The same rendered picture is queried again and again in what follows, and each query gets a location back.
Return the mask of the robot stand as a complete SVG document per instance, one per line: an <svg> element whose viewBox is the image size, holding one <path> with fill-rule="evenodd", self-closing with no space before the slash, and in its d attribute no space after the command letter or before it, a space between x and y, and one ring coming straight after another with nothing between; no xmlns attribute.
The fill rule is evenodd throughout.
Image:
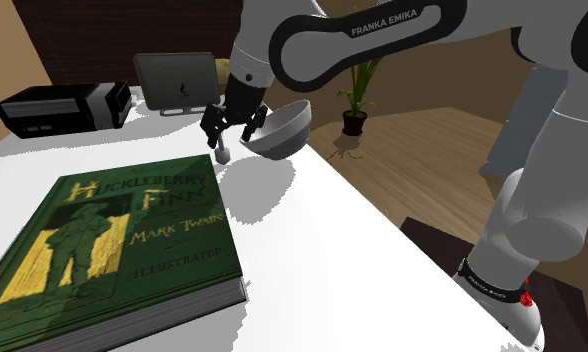
<svg viewBox="0 0 588 352"><path fill-rule="evenodd" d="M407 217L400 230L449 276L473 245ZM529 276L530 294L539 306L545 352L588 352L588 316L580 289L541 272Z"/></svg>

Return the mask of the black and grey appliance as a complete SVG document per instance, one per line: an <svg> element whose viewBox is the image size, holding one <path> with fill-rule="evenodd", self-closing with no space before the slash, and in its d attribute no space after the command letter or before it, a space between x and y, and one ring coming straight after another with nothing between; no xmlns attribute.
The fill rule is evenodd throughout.
<svg viewBox="0 0 588 352"><path fill-rule="evenodd" d="M125 81L32 86L0 101L0 118L29 139L120 129L131 107Z"/></svg>

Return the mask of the green hardcover book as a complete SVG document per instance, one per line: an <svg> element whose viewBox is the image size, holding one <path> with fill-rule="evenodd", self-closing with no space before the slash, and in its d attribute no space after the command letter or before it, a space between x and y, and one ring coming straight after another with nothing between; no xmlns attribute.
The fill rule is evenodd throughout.
<svg viewBox="0 0 588 352"><path fill-rule="evenodd" d="M246 298L208 155L67 175L0 261L0 352L109 352Z"/></svg>

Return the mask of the dark brown wooden cabinet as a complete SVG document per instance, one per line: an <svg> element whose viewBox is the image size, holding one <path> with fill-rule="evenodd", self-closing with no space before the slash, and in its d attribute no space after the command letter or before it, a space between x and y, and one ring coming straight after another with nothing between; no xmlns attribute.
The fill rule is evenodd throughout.
<svg viewBox="0 0 588 352"><path fill-rule="evenodd" d="M53 84L138 83L139 53L230 55L243 0L12 0Z"/></svg>

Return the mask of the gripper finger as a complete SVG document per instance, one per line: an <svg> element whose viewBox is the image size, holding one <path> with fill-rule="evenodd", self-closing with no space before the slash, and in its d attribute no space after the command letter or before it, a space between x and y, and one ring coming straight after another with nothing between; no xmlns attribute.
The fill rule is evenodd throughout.
<svg viewBox="0 0 588 352"><path fill-rule="evenodd" d="M228 128L226 108L221 105L208 104L200 122L201 129L207 136L207 144L215 148L221 133Z"/></svg>
<svg viewBox="0 0 588 352"><path fill-rule="evenodd" d="M248 142L255 131L263 127L267 112L268 106L261 104L256 109L256 111L245 121L245 128L241 136L241 139L244 142Z"/></svg>

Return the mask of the yellow-green cushion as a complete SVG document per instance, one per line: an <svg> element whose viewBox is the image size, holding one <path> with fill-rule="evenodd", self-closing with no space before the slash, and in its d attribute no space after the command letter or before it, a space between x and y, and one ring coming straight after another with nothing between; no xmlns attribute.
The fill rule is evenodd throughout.
<svg viewBox="0 0 588 352"><path fill-rule="evenodd" d="M229 70L229 59L217 58L215 60L216 72L217 72L217 85L220 95L224 95L227 87L227 82L230 74Z"/></svg>

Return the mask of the small white peg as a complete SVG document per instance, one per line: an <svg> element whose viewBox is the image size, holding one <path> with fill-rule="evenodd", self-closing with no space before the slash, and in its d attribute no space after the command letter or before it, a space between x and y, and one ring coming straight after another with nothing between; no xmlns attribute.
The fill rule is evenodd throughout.
<svg viewBox="0 0 588 352"><path fill-rule="evenodd" d="M217 138L217 146L214 149L214 154L215 160L221 165L226 165L231 159L230 150L225 146L221 135Z"/></svg>

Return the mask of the green potted plant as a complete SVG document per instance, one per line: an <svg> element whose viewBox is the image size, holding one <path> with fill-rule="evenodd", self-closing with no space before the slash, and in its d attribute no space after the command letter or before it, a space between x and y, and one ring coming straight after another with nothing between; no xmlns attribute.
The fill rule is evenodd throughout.
<svg viewBox="0 0 588 352"><path fill-rule="evenodd" d="M367 104L375 107L374 102L364 102L363 98L366 94L368 84L381 61L382 57L351 66L352 87L349 90L340 90L337 94L337 96L346 96L350 106L350 109L342 114L344 123L342 132L347 136L360 136L363 133L363 125L367 119L367 113L362 111L362 107Z"/></svg>

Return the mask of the grey tablet on stand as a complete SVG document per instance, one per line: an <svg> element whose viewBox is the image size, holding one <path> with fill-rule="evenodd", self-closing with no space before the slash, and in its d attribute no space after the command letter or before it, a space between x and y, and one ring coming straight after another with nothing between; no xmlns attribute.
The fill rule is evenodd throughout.
<svg viewBox="0 0 588 352"><path fill-rule="evenodd" d="M221 104L210 52L139 53L133 62L146 107L161 116L191 114Z"/></svg>

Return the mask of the white bowl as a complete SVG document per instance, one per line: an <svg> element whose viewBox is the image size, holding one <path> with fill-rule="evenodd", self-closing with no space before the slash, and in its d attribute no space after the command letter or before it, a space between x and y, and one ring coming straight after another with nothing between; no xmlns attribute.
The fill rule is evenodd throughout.
<svg viewBox="0 0 588 352"><path fill-rule="evenodd" d="M309 100L298 100L266 116L265 123L240 143L262 157L271 160L285 159L307 144L312 119Z"/></svg>

